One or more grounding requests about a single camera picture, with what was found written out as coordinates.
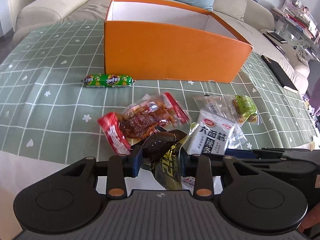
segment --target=purple chair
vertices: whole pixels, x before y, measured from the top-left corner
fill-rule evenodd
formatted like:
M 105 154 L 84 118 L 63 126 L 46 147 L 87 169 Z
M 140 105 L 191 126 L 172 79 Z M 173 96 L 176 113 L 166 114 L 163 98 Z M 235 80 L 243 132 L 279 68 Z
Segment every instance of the purple chair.
M 320 78 L 313 88 L 309 103 L 315 109 L 315 115 L 320 116 Z

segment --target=gray ribbed panel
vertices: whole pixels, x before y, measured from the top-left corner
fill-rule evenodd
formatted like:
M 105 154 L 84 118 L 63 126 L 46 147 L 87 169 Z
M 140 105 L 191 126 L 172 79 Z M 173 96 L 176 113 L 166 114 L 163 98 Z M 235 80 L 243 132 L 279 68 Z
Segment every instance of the gray ribbed panel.
M 258 236 L 228 224 L 215 206 L 193 199 L 187 191 L 134 190 L 132 196 L 112 201 L 92 224 L 64 235 L 30 231 L 16 240 L 303 240 L 297 231 L 280 236 Z

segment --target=floor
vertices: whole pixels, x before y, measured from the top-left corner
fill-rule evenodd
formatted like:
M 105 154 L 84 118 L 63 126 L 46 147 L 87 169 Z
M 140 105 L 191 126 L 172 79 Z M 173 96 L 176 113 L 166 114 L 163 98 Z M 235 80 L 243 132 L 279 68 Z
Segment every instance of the floor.
M 13 37 L 13 30 L 9 31 L 6 35 L 0 37 L 0 63 L 2 63 L 5 58 L 12 51 L 11 41 Z

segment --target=red snack package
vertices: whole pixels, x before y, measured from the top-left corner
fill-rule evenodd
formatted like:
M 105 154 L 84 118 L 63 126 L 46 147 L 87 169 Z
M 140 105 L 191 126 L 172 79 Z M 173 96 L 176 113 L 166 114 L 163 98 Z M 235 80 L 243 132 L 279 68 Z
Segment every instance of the red snack package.
M 130 154 L 130 144 L 125 138 L 144 139 L 156 126 L 178 126 L 190 117 L 168 92 L 130 105 L 124 114 L 109 113 L 98 119 L 116 154 Z

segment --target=book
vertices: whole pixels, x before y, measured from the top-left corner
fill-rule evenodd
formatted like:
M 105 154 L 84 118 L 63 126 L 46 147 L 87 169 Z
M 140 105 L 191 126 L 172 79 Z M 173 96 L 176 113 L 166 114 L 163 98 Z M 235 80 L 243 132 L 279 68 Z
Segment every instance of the book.
M 293 93 L 298 93 L 297 88 L 295 85 L 292 83 L 291 79 L 288 77 L 288 75 L 284 72 L 282 67 L 277 63 L 276 61 L 262 55 L 261 58 L 266 62 L 268 67 L 271 69 L 273 74 L 276 76 L 278 79 L 280 85 L 284 88 L 287 89 Z

